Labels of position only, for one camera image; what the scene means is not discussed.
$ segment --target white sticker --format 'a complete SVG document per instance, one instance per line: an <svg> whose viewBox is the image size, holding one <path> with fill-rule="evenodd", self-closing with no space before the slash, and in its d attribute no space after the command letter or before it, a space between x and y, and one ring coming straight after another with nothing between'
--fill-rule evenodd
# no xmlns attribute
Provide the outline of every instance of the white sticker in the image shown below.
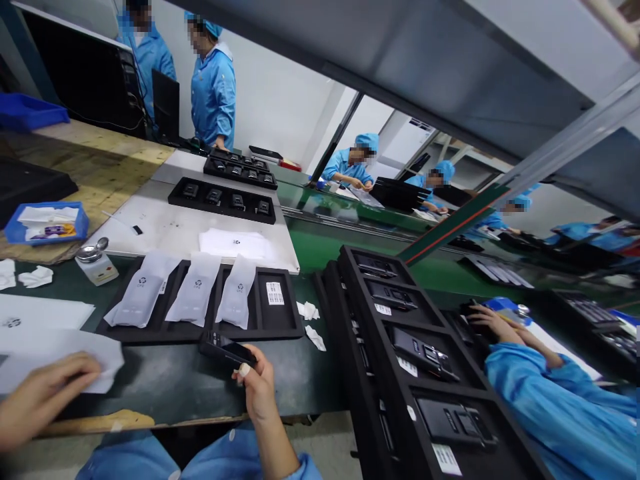
<svg viewBox="0 0 640 480"><path fill-rule="evenodd" d="M408 361L398 357L397 355L396 358L398 359L398 363L402 367L402 370L408 371L416 378L418 377L418 368L414 364L409 363Z"/></svg>
<svg viewBox="0 0 640 480"><path fill-rule="evenodd" d="M386 306L386 305L380 305L378 303L374 303L375 305L375 309L378 310L378 312L384 314L384 315L390 315L391 314L391 309Z"/></svg>
<svg viewBox="0 0 640 480"><path fill-rule="evenodd" d="M282 296L282 289L278 282L266 282L267 299L270 305L284 305L285 298Z"/></svg>
<svg viewBox="0 0 640 480"><path fill-rule="evenodd" d="M439 445L437 443L432 443L431 446L433 447L435 456L438 459L438 464L440 464L440 470L442 470L442 473L448 473L450 475L458 475L462 477L460 466L453 456L451 447L448 445Z"/></svg>

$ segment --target hand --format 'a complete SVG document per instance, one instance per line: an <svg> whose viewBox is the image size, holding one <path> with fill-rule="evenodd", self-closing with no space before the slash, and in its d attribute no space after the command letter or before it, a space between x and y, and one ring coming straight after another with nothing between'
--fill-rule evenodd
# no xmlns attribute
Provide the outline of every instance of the hand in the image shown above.
<svg viewBox="0 0 640 480"><path fill-rule="evenodd" d="M347 180L347 182L349 182L353 188L361 189L361 188L365 187L362 184L362 182L360 180L358 180L357 178L351 177L351 179Z"/></svg>
<svg viewBox="0 0 640 480"><path fill-rule="evenodd" d="M225 147L225 138L222 135L218 135L218 137L215 139L213 146L214 148L217 148L220 150L229 151L229 149Z"/></svg>
<svg viewBox="0 0 640 480"><path fill-rule="evenodd" d="M0 404L0 451L34 438L100 375L100 364L78 352L32 371Z"/></svg>
<svg viewBox="0 0 640 480"><path fill-rule="evenodd" d="M280 418L275 404L275 388L273 386L273 365L267 360L262 351L253 345L244 345L251 350L258 360L255 370L243 363L239 370L234 370L231 378L244 383L247 394L247 412L249 418L256 423L268 423Z"/></svg>
<svg viewBox="0 0 640 480"><path fill-rule="evenodd" d="M472 322L472 325L488 326L492 332L496 334L498 341L500 342L518 343L520 345L525 344L524 340L520 338L520 335L516 333L513 327L506 321L502 320L502 318L500 318L500 316L490 308L486 308L482 305L471 305L470 308L478 310L478 313L467 316L468 320L476 320Z"/></svg>

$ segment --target black case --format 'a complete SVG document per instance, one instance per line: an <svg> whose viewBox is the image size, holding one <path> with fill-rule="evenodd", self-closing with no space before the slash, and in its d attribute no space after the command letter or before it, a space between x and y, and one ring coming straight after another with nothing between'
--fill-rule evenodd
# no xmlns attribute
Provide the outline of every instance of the black case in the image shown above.
<svg viewBox="0 0 640 480"><path fill-rule="evenodd" d="M604 338L604 335L615 334L635 340L626 331L622 330L622 322L620 320L612 316L596 302L593 302L592 306L594 311L600 310L598 316L600 316L601 321L594 322L587 315L584 315L580 308L577 309L571 304L573 301L591 301L580 291L548 290L539 292L537 298L539 299L537 304L548 315L562 319L562 322L556 323L558 328L563 328L571 336L579 337L594 351L600 352L598 360L620 377L630 382L636 381L638 376L637 352L636 355L630 355Z"/></svg>
<svg viewBox="0 0 640 480"><path fill-rule="evenodd" d="M488 430L498 438L490 451L450 445L462 478L551 480L526 434L424 291L413 280L400 285L418 305L418 315L416 311L394 310L390 316L380 312L365 284L370 277L359 271L354 254L384 259L403 276L411 278L411 274L397 258L343 246L338 263L329 262L323 274L314 278L321 306L330 312L327 326L343 367L363 477L458 478L442 473L431 446L417 404L418 399L429 399L478 410ZM400 287L398 282L376 281ZM390 325L447 354L460 382L442 382L423 371L414 377L403 370L387 334ZM366 348L369 368L363 363L361 346ZM380 405L384 405L386 426ZM393 440L392 449L386 430Z"/></svg>
<svg viewBox="0 0 640 480"><path fill-rule="evenodd" d="M140 270L144 257L138 257L127 272L107 311L110 311L125 294L132 276ZM200 328L190 322L167 322L165 316L175 301L180 285L189 270L191 262L182 260L167 280L165 293L158 297L149 323L145 328L116 325L110 326L104 319L95 332L118 340L124 344L156 345L162 343L197 343L204 331L216 331L234 341L295 339L304 335L298 314L291 277L286 270L256 268L253 286L249 291L249 324L242 330L227 322L215 323L215 314L222 298L224 282L232 265L221 265L209 297L209 308L205 326ZM280 283L284 305L269 305L266 282Z"/></svg>
<svg viewBox="0 0 640 480"><path fill-rule="evenodd" d="M216 160L224 164L225 169L223 171L216 168ZM240 167L240 175L234 175L231 173L234 167ZM251 170L257 173L256 179L249 178L249 172ZM262 187L270 190L278 190L278 182L275 179L274 174L269 171L269 166L266 162L262 160L252 160L249 157L243 157L236 153L225 152L218 149L212 150L202 171L206 175L236 180L248 185L255 185L256 187ZM273 182L266 182L265 175L270 175Z"/></svg>
<svg viewBox="0 0 640 480"><path fill-rule="evenodd" d="M189 183L198 186L198 192L196 198L194 199L186 198L184 195L182 195L185 186ZM210 192L212 189L222 191L222 200L220 201L220 205L214 205L205 201L208 192ZM231 208L231 196L234 194L242 196L245 206L244 210ZM269 204L268 215L263 215L256 212L258 204L261 201L265 201ZM219 213L220 215L227 215L229 217L242 218L245 220L253 220L260 223L268 223L270 225L273 225L275 223L273 201L269 197L263 197L261 195L256 195L255 193L249 193L242 190L223 187L222 185L216 185L215 183L207 183L186 177L182 177L178 184L173 188L167 198L167 202L169 202L170 205L177 205L178 207L186 207L192 208L194 210Z"/></svg>
<svg viewBox="0 0 640 480"><path fill-rule="evenodd" d="M77 191L66 173L0 157L0 229L22 203L58 201Z"/></svg>

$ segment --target blue container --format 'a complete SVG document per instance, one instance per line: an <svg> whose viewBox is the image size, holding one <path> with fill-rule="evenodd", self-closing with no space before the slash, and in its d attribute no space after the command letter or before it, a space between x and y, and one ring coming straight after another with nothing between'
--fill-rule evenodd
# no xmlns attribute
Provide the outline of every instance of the blue container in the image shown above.
<svg viewBox="0 0 640 480"><path fill-rule="evenodd" d="M36 239L25 240L25 234L27 228L20 222L18 217L22 213L25 207L53 207L61 209L64 207L71 207L78 209L78 216L75 219L75 231L76 235L73 237L62 237L54 239ZM89 231L89 218L82 208L82 202L42 202L42 203L23 203L14 212L11 220L9 220L5 227L5 235L9 243L19 243L21 245L46 245L47 243L62 243L66 241L84 240L87 238L87 232Z"/></svg>
<svg viewBox="0 0 640 480"><path fill-rule="evenodd" d="M29 133L56 123L69 123L66 108L21 93L0 93L0 126Z"/></svg>

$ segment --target black monitor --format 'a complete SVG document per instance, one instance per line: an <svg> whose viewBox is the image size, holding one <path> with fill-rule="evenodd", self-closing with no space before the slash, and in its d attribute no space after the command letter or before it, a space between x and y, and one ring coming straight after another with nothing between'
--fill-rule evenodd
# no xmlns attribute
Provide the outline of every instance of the black monitor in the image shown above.
<svg viewBox="0 0 640 480"><path fill-rule="evenodd" d="M69 116L145 139L147 115L131 49L28 5L15 5Z"/></svg>
<svg viewBox="0 0 640 480"><path fill-rule="evenodd" d="M178 143L180 140L180 84L155 69L151 70L151 78L153 115L158 132L169 142Z"/></svg>

